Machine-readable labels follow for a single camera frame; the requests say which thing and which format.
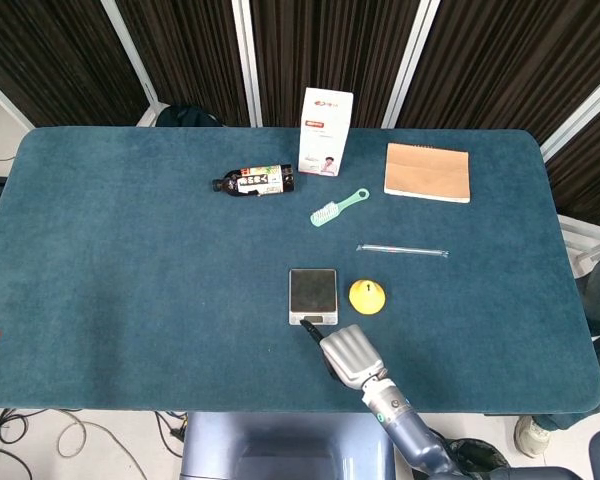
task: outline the green handle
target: green handle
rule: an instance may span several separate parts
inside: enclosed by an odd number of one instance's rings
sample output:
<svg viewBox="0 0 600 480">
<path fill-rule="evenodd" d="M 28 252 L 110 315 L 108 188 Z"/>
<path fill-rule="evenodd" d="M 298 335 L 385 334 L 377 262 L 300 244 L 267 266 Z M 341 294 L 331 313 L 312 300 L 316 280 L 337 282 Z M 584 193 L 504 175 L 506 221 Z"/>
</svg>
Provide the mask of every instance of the green handle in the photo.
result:
<svg viewBox="0 0 600 480">
<path fill-rule="evenodd" d="M 361 202 L 362 200 L 366 200 L 367 198 L 369 198 L 369 190 L 367 190 L 366 188 L 361 188 L 349 198 L 338 203 L 338 210 L 344 210 L 345 208 L 353 205 L 354 203 Z"/>
</svg>

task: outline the brown notebook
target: brown notebook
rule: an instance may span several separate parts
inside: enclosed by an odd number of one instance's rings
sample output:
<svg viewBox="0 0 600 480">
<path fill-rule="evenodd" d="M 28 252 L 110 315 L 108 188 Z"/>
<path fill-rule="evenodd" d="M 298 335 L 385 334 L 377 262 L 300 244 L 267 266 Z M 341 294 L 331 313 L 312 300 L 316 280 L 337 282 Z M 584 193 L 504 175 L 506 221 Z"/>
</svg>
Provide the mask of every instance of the brown notebook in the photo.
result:
<svg viewBox="0 0 600 480">
<path fill-rule="evenodd" d="M 390 143 L 384 192 L 468 203 L 469 153 Z"/>
</svg>

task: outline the green toothbrush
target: green toothbrush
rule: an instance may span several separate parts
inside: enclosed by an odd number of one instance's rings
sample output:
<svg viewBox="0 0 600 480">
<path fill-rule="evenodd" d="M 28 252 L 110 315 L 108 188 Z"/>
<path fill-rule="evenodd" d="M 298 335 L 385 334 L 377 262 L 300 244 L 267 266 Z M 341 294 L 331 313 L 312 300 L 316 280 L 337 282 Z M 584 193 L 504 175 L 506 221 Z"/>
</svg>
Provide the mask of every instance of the green toothbrush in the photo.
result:
<svg viewBox="0 0 600 480">
<path fill-rule="evenodd" d="M 351 195 L 346 200 L 341 201 L 340 203 L 329 202 L 320 210 L 317 210 L 311 214 L 311 223 L 315 227 L 321 227 L 329 220 L 333 220 L 336 218 L 342 210 L 353 205 L 354 203 L 361 202 L 362 200 L 366 200 L 369 198 L 369 190 L 366 188 L 361 188 L 356 193 Z"/>
</svg>

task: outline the bottle label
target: bottle label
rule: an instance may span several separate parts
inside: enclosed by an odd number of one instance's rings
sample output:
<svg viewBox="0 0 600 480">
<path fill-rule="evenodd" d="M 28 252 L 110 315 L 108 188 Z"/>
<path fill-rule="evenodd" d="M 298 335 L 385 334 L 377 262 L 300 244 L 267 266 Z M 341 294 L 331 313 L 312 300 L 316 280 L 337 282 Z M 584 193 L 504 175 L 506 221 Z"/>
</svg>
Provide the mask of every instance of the bottle label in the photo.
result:
<svg viewBox="0 0 600 480">
<path fill-rule="evenodd" d="M 238 179 L 238 191 L 249 193 L 256 191 L 259 195 L 282 193 L 282 168 L 280 165 L 271 167 L 253 167 L 240 170 L 242 175 Z"/>
</svg>

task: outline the curtain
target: curtain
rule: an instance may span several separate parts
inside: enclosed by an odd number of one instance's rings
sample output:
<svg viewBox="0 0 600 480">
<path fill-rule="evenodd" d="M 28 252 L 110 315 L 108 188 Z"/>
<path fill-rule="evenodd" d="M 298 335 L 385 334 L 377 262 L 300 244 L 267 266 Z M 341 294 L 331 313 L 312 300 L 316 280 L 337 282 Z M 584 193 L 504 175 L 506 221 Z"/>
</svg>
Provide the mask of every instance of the curtain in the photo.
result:
<svg viewBox="0 0 600 480">
<path fill-rule="evenodd" d="M 117 0 L 161 102 L 249 126 L 230 0 Z"/>
<path fill-rule="evenodd" d="M 600 114 L 547 162 L 559 213 L 600 225 Z"/>
<path fill-rule="evenodd" d="M 0 0 L 0 89 L 38 127 L 135 125 L 148 107 L 99 0 Z"/>
<path fill-rule="evenodd" d="M 417 0 L 251 0 L 265 126 L 300 124 L 306 87 L 354 93 L 351 124 L 380 127 Z"/>
<path fill-rule="evenodd" d="M 397 126 L 542 143 L 598 84 L 600 0 L 443 0 Z"/>
</svg>

